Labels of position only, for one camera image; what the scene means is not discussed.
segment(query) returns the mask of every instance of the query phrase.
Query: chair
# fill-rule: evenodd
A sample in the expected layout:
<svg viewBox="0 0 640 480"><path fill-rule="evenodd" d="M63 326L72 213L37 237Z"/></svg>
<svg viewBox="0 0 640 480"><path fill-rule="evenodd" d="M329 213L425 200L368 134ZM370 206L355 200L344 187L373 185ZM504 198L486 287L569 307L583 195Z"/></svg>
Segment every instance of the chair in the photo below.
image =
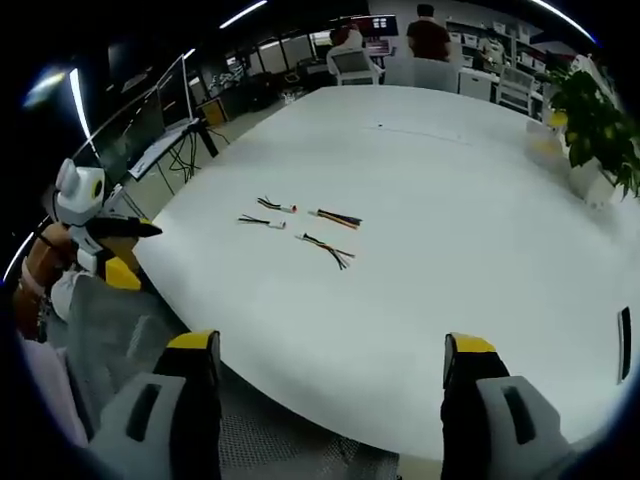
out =
<svg viewBox="0 0 640 480"><path fill-rule="evenodd" d="M327 64L329 71L336 72L338 85L362 83L378 85L380 83L380 74L362 49L344 50L327 55Z"/></svg>
<svg viewBox="0 0 640 480"><path fill-rule="evenodd" d="M413 87L413 59L401 57L387 57L384 61L385 85L399 87Z"/></svg>
<svg viewBox="0 0 640 480"><path fill-rule="evenodd" d="M449 62L414 58L414 87L458 93L458 68Z"/></svg>
<svg viewBox="0 0 640 480"><path fill-rule="evenodd" d="M496 103L516 112L531 115L533 77L511 67L503 67L496 92Z"/></svg>

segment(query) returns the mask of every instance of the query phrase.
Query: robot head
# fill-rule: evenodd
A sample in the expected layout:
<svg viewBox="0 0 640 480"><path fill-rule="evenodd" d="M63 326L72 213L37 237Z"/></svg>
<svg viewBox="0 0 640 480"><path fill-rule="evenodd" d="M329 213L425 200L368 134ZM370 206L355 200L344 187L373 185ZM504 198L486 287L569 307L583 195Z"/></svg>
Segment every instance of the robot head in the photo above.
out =
<svg viewBox="0 0 640 480"><path fill-rule="evenodd" d="M82 226L102 209L104 170L76 167L66 159L56 178L56 215L67 225Z"/></svg>

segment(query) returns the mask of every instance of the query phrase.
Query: person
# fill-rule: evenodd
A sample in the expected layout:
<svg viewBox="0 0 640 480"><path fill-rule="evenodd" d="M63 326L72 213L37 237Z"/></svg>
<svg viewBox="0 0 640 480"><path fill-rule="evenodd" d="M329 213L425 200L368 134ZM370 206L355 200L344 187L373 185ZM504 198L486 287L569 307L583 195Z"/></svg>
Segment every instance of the person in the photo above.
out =
<svg viewBox="0 0 640 480"><path fill-rule="evenodd" d="M409 48L416 58L448 62L451 55L449 32L433 18L433 6L418 5L418 20L407 29Z"/></svg>
<svg viewBox="0 0 640 480"><path fill-rule="evenodd" d="M378 76L382 75L384 70L380 68L378 65L373 63L371 57L366 54L366 50L364 48L364 39L362 38L362 34L360 33L360 29L356 24L351 24L346 27L337 28L332 30L329 34L331 38L331 43L333 44L333 48L329 50L327 53L327 67L329 68L329 73L331 75L338 75L338 67L333 61L333 57L335 55L339 55L345 51L364 51L365 57L367 59L367 64L371 71L374 71L378 74Z"/></svg>

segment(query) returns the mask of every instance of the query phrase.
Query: round table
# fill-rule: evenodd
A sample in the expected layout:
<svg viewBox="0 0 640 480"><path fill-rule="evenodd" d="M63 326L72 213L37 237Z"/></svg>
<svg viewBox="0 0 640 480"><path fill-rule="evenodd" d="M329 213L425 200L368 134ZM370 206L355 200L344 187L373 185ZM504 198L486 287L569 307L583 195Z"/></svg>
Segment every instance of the round table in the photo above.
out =
<svg viewBox="0 0 640 480"><path fill-rule="evenodd" d="M527 120L431 90L319 90L216 157L135 253L189 328L221 332L233 370L339 434L441 458L444 337L462 332L495 345L578 440L625 389L616 315L640 312L640 206L589 212L527 159ZM340 271L305 232L357 258Z"/></svg>

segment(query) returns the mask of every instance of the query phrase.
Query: green leaves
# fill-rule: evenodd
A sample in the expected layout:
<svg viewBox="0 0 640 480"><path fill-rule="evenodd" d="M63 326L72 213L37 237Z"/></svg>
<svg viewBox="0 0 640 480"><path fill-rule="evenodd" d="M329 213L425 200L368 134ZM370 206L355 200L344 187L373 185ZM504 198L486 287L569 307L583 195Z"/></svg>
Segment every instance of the green leaves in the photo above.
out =
<svg viewBox="0 0 640 480"><path fill-rule="evenodd" d="M639 196L640 159L633 143L640 139L636 125L602 94L590 74L554 72L549 76L560 87L551 107L568 117L565 142L571 167L596 157L616 184L623 185L625 196L629 192Z"/></svg>

